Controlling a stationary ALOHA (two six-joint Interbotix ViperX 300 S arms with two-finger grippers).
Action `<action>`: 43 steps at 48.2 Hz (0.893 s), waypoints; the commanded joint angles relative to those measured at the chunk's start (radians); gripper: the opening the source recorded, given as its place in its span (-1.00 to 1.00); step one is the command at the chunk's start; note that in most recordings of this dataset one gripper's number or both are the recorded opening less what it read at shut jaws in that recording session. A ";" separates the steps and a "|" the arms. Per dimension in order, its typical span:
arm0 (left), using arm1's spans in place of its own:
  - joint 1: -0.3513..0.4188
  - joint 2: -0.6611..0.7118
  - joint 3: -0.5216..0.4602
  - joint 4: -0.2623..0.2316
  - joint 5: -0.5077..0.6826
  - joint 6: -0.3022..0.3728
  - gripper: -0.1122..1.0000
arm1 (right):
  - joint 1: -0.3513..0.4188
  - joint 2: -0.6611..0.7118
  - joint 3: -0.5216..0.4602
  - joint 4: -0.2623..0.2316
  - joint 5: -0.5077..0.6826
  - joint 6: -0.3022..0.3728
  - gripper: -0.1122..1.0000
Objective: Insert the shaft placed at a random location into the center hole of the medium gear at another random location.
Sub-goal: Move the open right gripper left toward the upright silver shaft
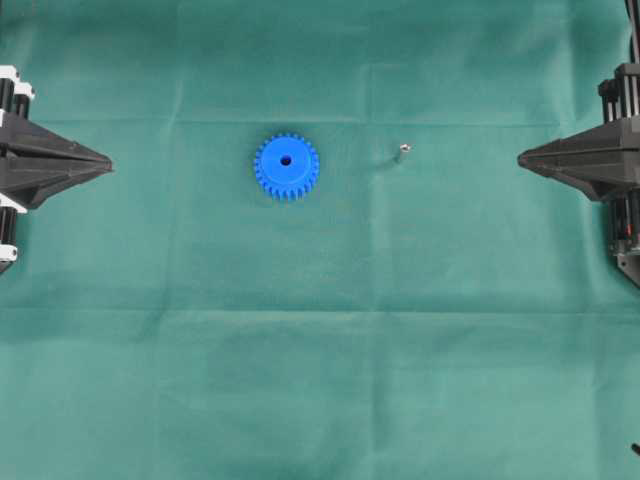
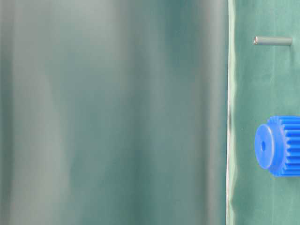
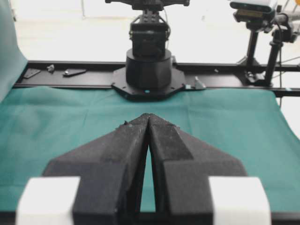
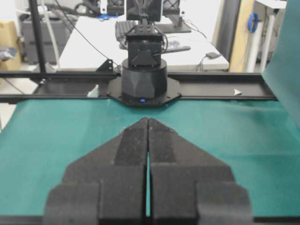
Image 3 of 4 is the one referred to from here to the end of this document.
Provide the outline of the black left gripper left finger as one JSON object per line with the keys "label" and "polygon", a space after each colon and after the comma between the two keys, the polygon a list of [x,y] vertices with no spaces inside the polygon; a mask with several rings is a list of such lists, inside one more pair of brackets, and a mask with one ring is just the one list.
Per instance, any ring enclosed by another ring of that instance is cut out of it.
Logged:
{"label": "black left gripper left finger", "polygon": [[76,225],[121,225],[141,205],[149,115],[53,158],[44,176],[79,176],[73,206]]}

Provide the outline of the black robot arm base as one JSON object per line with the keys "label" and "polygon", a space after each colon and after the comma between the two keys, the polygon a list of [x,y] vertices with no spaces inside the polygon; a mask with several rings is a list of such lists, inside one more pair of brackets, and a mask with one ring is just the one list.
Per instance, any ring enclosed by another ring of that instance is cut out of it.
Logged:
{"label": "black robot arm base", "polygon": [[129,98],[159,99],[186,86],[185,74],[173,66],[172,53],[165,46],[171,29],[160,11],[170,5],[188,6],[188,0],[124,0],[142,14],[130,24],[132,48],[126,64],[113,72],[112,87]]}

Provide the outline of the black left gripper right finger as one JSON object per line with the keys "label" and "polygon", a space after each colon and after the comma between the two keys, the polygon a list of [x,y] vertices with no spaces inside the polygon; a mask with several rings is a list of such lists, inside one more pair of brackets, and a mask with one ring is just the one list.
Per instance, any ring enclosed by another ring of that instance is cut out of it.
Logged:
{"label": "black left gripper right finger", "polygon": [[172,225],[211,225],[209,176],[247,176],[241,161],[151,114],[156,211]]}

